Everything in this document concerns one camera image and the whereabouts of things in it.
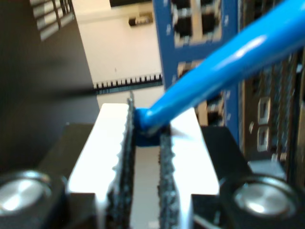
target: network switch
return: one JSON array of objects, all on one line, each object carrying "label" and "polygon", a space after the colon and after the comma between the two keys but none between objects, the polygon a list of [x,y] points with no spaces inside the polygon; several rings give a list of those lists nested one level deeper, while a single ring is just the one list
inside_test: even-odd
[{"label": "network switch", "polygon": [[[243,0],[240,30],[268,13],[280,0]],[[293,160],[292,142],[300,55],[269,66],[240,85],[240,146],[247,160],[280,161],[286,172]]]},{"label": "network switch", "polygon": [[[153,4],[166,90],[238,32],[238,0],[165,0]],[[219,105],[208,101],[198,105],[199,122],[225,125],[238,142],[237,85],[221,92],[221,98]]]}]

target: ethernet port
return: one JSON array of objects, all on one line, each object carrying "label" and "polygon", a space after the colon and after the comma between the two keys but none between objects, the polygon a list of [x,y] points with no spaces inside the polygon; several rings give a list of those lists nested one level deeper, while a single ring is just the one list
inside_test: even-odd
[{"label": "ethernet port", "polygon": [[178,21],[174,26],[174,30],[177,34],[179,34],[180,38],[192,36],[193,31],[191,17],[178,18]]},{"label": "ethernet port", "polygon": [[172,3],[177,7],[178,10],[191,7],[189,0],[172,0]]},{"label": "ethernet port", "polygon": [[257,132],[257,151],[267,151],[269,144],[269,128],[260,127]]},{"label": "ethernet port", "polygon": [[181,73],[181,77],[183,77],[185,74],[187,74],[191,69],[183,69],[182,73]]},{"label": "ethernet port", "polygon": [[208,125],[210,126],[223,126],[223,117],[218,113],[218,111],[208,112]]},{"label": "ethernet port", "polygon": [[270,98],[261,98],[258,102],[258,123],[268,124],[270,116]]},{"label": "ethernet port", "polygon": [[214,13],[203,14],[201,19],[203,35],[214,32],[219,24],[218,18],[215,17]]},{"label": "ethernet port", "polygon": [[208,106],[215,106],[220,104],[222,99],[223,99],[223,95],[219,93],[217,96],[213,97],[212,99],[208,99],[206,103]]},{"label": "ethernet port", "polygon": [[207,6],[213,3],[214,0],[200,0],[201,6]]}]

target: round metal knob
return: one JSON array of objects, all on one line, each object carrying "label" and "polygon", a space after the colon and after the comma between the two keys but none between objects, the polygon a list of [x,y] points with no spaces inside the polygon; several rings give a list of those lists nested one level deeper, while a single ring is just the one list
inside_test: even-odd
[{"label": "round metal knob", "polygon": [[16,179],[0,187],[0,215],[10,214],[35,204],[45,193],[34,179]]},{"label": "round metal knob", "polygon": [[268,184],[245,184],[234,194],[237,205],[256,215],[274,217],[288,213],[293,206],[280,189]]}]

